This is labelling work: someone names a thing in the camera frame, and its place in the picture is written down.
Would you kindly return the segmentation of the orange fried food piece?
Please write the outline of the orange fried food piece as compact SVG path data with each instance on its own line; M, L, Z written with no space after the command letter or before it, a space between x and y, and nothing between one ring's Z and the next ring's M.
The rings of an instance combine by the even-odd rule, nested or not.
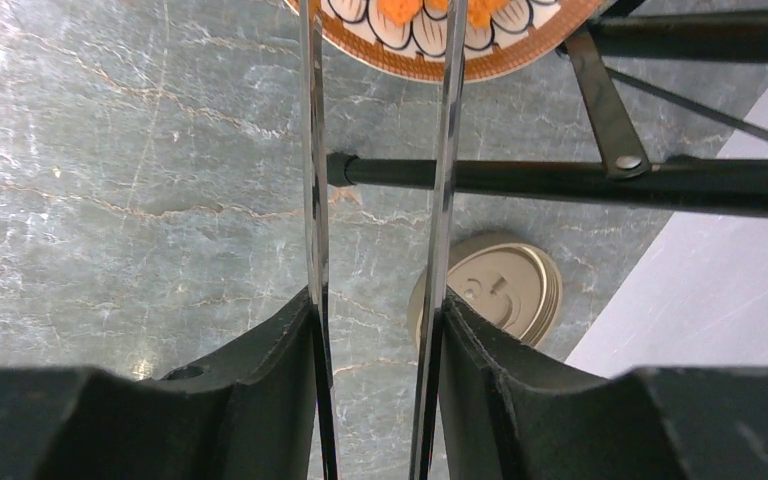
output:
M410 22L423 7L423 0L379 0L377 9L396 26Z

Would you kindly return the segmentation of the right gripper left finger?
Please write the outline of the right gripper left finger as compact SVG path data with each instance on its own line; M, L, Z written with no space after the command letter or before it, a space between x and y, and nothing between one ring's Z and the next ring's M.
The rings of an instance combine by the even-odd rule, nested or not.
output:
M303 479L316 393L310 298L158 380L0 368L0 479Z

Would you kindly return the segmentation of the metal tongs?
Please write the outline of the metal tongs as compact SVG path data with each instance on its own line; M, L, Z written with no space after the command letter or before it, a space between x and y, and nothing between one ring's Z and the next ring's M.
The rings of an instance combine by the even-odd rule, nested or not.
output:
M301 47L301 118L304 219L309 314L314 322L313 360L323 475L339 476L333 370L328 332L329 231L322 69L322 19L317 1L298 7ZM468 4L452 1L437 137L434 207L420 321L420 348L413 409L409 476L427 478L432 459L442 352L443 303L447 292L455 161L459 143Z

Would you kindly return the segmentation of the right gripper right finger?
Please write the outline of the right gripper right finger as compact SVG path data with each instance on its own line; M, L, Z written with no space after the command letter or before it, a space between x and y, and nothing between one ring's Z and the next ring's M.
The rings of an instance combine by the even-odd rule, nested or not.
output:
M451 295L439 402L454 479L768 479L768 367L604 379Z

